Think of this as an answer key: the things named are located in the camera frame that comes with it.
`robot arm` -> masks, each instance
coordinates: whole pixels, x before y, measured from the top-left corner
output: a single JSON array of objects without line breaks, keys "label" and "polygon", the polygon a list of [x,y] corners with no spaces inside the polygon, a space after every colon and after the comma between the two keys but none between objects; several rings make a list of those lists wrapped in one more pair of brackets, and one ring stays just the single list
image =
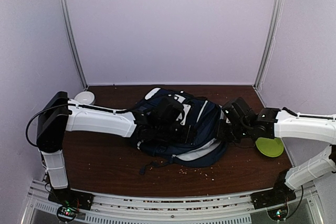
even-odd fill
[{"label": "robot arm", "polygon": [[255,141],[259,137],[295,137],[330,144],[300,166],[280,173],[273,189],[252,194],[255,208],[274,205],[277,198],[279,204],[283,203],[284,196],[293,199],[295,189],[324,174],[336,171],[336,114],[301,114],[287,108],[265,108],[259,114],[255,114],[242,98],[228,102],[223,106],[223,110],[230,125],[227,131],[234,140],[239,141],[247,136]]},{"label": "robot arm", "polygon": [[[157,98],[160,88],[155,88],[145,96],[145,100]],[[81,104],[68,99],[67,93],[58,92],[46,105],[46,112],[38,118],[37,147],[43,157],[54,194],[69,198],[70,186],[62,153],[65,131],[92,131],[131,137],[137,134],[143,140],[151,139],[154,132],[184,134],[180,130],[185,124],[190,105],[182,104],[184,97],[178,94],[165,94],[166,99],[151,111],[150,115],[141,108],[129,110],[109,109]]]}]

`white wall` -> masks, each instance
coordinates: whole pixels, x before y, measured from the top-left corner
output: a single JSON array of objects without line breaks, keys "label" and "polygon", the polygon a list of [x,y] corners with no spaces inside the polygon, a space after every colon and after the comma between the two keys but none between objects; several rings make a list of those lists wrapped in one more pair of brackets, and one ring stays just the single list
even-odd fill
[{"label": "white wall", "polygon": [[[268,106],[303,113],[336,113],[336,0],[284,0],[274,51],[262,84]],[[317,141],[286,141],[296,164],[325,148]],[[329,224],[336,223],[336,175],[316,186]]]},{"label": "white wall", "polygon": [[43,174],[27,121],[57,91],[73,96],[81,85],[59,0],[0,0],[0,31],[0,223],[17,223],[31,180]]},{"label": "white wall", "polygon": [[253,84],[274,0],[67,0],[89,84]]}]

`navy blue backpack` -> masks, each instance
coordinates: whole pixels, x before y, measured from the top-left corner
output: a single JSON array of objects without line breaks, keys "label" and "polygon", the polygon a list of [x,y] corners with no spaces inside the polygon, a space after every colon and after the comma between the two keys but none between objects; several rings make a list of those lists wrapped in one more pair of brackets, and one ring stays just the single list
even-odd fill
[{"label": "navy blue backpack", "polygon": [[191,139],[187,137],[188,141],[185,143],[183,140],[167,142],[159,137],[144,141],[134,135],[130,138],[131,145],[151,156],[163,157],[167,160],[163,165],[155,162],[148,164],[154,167],[172,163],[188,167],[206,167],[218,161],[227,147],[226,141],[217,139],[219,122],[224,117],[220,106],[206,98],[194,97],[183,91],[155,88],[136,107],[144,113],[151,113],[165,97],[173,97],[188,108],[185,120],[181,124],[185,129],[193,129]]}]

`brown wooden surface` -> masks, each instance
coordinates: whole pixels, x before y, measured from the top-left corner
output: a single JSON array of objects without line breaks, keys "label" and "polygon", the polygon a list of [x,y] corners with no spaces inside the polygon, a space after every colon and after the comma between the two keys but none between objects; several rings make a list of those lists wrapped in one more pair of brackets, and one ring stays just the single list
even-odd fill
[{"label": "brown wooden surface", "polygon": [[[106,86],[89,90],[96,95],[96,105],[123,109],[134,105],[154,87],[157,86]],[[162,87],[205,96],[222,105],[241,96],[257,113],[263,107],[248,86]],[[212,167],[195,169],[173,164],[139,175],[143,165],[164,160],[131,148],[125,138],[92,132],[67,132],[64,156],[72,188],[129,196],[201,196],[263,189],[272,187],[278,173],[291,167],[286,153],[269,158],[256,148],[230,145]]]}]

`metal base plate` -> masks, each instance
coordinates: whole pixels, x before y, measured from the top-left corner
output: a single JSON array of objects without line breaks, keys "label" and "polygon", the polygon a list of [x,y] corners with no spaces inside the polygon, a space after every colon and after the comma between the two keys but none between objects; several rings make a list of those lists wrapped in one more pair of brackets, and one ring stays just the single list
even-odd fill
[{"label": "metal base plate", "polygon": [[259,191],[251,194],[251,200],[254,209],[265,207],[272,207],[275,205],[284,204],[287,201],[295,200],[296,196],[293,192],[285,192],[282,189],[270,189],[266,191]]},{"label": "metal base plate", "polygon": [[[74,190],[71,190],[71,193],[73,194],[74,198],[79,200],[79,209],[91,210],[91,205],[93,202],[93,194],[84,193],[81,191],[74,191]],[[58,203],[58,204],[60,203],[53,193],[49,194],[48,200],[51,202]]]}]

